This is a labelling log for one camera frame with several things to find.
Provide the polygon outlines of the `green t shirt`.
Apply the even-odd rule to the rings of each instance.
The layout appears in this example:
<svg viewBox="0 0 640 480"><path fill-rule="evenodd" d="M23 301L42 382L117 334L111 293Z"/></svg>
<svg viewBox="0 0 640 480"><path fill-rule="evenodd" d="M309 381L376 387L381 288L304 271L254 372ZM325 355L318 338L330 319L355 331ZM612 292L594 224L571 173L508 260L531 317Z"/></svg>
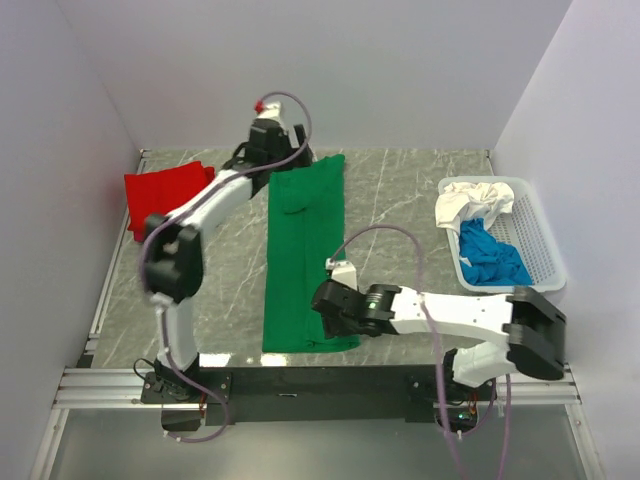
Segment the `green t shirt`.
<svg viewBox="0 0 640 480"><path fill-rule="evenodd" d="M273 174L268 190L266 288L262 351L337 353L360 345L357 336L325 337L311 308L327 279L326 259L343 244L345 156Z"/></svg>

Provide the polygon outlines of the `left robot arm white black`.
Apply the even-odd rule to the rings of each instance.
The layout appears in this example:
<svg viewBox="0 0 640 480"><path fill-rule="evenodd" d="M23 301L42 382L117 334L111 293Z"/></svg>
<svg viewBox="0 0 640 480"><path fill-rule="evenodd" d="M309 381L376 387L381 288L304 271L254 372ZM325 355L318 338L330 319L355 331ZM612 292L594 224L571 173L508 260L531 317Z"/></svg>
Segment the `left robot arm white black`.
<svg viewBox="0 0 640 480"><path fill-rule="evenodd" d="M154 371L176 401L193 399L200 388L192 303L204 279L206 237L266 186L272 173L312 164L310 130L297 124L293 132L297 146L281 121L254 119L248 139L211 184L173 211L145 220L141 281L155 310L160 341Z"/></svg>

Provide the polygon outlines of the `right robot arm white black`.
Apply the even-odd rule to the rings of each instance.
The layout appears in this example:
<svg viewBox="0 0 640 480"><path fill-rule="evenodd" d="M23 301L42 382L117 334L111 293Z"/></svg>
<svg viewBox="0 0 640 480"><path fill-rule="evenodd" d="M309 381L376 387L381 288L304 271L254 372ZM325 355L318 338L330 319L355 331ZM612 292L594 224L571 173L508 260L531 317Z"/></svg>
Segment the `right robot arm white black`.
<svg viewBox="0 0 640 480"><path fill-rule="evenodd" d="M374 284L362 293L326 280L311 307L320 314L327 337L430 333L476 340L475 346L444 356L439 387L452 399L515 372L544 381L564 377L566 317L531 287L458 296Z"/></svg>

